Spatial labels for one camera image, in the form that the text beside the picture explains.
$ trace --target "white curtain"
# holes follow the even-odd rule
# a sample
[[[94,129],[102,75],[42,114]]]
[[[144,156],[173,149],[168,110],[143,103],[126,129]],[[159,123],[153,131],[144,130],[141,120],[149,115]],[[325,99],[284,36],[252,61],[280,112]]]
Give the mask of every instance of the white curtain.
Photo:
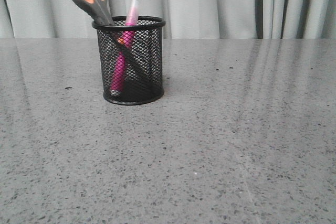
[[[138,0],[165,38],[336,38],[336,0]],[[109,0],[113,16],[131,0]],[[0,0],[0,37],[96,38],[71,0]]]

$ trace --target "gray speckled countertop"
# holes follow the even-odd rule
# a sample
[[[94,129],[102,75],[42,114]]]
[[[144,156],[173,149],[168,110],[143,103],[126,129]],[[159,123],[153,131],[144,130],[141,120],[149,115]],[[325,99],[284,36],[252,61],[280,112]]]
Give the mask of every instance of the gray speckled countertop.
[[[121,106],[97,40],[0,40],[0,223],[336,223],[336,40],[163,45]]]

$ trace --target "granite surface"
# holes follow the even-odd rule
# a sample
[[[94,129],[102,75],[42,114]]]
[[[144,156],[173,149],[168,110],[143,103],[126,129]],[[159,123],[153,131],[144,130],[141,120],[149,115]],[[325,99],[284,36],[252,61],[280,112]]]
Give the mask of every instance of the granite surface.
[[[164,40],[102,97],[95,39],[0,40],[0,223],[336,223],[336,40]]]

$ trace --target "highlighter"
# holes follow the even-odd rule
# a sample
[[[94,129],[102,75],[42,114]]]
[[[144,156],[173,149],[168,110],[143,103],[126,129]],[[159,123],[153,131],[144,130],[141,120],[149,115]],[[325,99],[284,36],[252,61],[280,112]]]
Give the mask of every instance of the highlighter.
[[[125,26],[135,26],[138,22],[139,16],[139,2],[132,0],[131,7],[127,13]],[[118,39],[118,43],[131,48],[133,44],[135,31],[124,31],[122,37]],[[124,79],[126,74],[127,64],[123,53],[120,51],[117,57],[115,68],[111,82],[111,96],[117,97],[121,94],[124,86]]]

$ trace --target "pink marker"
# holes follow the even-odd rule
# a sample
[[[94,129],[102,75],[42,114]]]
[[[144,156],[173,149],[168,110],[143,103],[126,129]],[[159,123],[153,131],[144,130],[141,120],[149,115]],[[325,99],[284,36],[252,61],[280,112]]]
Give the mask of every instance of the pink marker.
[[[135,26],[138,22],[139,16],[139,2],[137,0],[132,0],[131,7],[127,14],[126,26]],[[135,31],[124,31],[122,33],[122,38],[118,39],[118,42],[125,45],[128,48],[132,47],[133,38]],[[126,61],[122,52],[119,52],[117,61],[115,63],[115,69],[113,72],[112,83],[110,87],[111,95],[117,97],[121,94],[124,86],[124,78],[126,72]]]

